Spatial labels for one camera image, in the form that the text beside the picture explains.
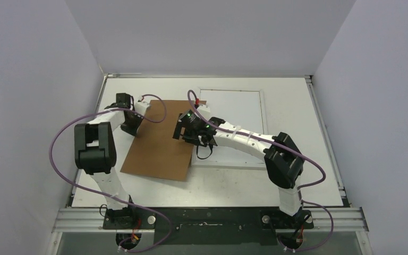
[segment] white frame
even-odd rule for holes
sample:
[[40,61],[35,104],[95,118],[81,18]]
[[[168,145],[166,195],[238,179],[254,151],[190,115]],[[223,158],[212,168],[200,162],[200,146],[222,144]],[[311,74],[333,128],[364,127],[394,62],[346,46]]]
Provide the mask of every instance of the white frame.
[[[235,89],[215,89],[207,87],[198,87],[199,96],[203,90],[215,90],[215,91],[240,91],[240,92],[258,92],[259,101],[260,101],[260,112],[262,114],[262,130],[264,134],[268,134],[268,125],[267,125],[267,114],[265,108],[265,98],[264,91],[262,89],[258,90],[235,90]],[[265,163],[231,163],[231,162],[213,162],[213,161],[204,161],[198,160],[196,157],[196,146],[193,148],[193,156],[191,157],[191,165],[197,167],[224,167],[224,168],[237,168],[237,169],[255,169],[255,170],[266,170]]]

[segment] brown board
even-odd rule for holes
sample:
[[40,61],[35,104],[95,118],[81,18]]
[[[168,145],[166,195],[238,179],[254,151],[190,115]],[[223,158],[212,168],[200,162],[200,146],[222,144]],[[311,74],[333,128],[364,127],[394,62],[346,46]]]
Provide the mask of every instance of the brown board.
[[[143,120],[121,168],[122,173],[185,181],[193,145],[173,139],[173,133],[179,114],[190,109],[190,104],[184,100],[164,102],[167,108],[165,120],[161,123]],[[164,114],[161,102],[151,100],[150,103],[146,117],[161,119]]]

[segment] white table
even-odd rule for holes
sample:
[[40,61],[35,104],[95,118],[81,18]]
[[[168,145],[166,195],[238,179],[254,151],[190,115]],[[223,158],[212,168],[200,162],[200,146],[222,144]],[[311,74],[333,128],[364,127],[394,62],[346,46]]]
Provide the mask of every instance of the white table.
[[[302,189],[303,199],[324,206],[342,205],[335,173],[304,78],[109,78],[99,110],[113,103],[115,94],[119,92],[129,93],[135,98],[142,94],[156,94],[162,99],[186,100],[189,89],[199,92],[200,88],[262,90],[269,133],[288,133],[301,152],[326,171],[327,178],[323,183]],[[266,170],[190,167],[184,182],[120,173],[133,137],[118,129],[114,132],[114,138],[117,151],[115,168],[123,187],[135,203],[148,207],[279,205],[277,187],[269,180]],[[320,178],[321,174],[313,165],[304,163],[302,183]],[[80,171],[78,183],[99,190],[84,171]],[[104,197],[77,189],[72,206],[99,207],[104,203]]]

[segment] cardboard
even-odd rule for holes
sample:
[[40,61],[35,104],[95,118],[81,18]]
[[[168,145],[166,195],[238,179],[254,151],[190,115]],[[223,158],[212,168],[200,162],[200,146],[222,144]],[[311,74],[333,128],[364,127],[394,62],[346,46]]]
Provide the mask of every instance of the cardboard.
[[[121,168],[122,173],[185,181],[193,145],[173,139],[173,132],[179,113],[190,109],[190,104],[186,100],[164,102],[167,108],[166,119],[161,123],[143,120]],[[151,100],[150,103],[151,108],[146,117],[161,119],[164,114],[161,102]]]

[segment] gray wall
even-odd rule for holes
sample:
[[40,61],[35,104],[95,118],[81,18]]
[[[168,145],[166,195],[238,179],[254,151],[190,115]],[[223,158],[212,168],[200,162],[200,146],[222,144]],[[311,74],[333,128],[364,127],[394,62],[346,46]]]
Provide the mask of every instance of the gray wall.
[[357,0],[313,81],[375,254],[408,254],[408,1]]
[[314,74],[355,0],[66,0],[104,72]]
[[[61,126],[94,110],[102,74],[63,0],[0,1],[0,254],[44,254],[71,188]],[[55,157],[74,176],[72,131]]]

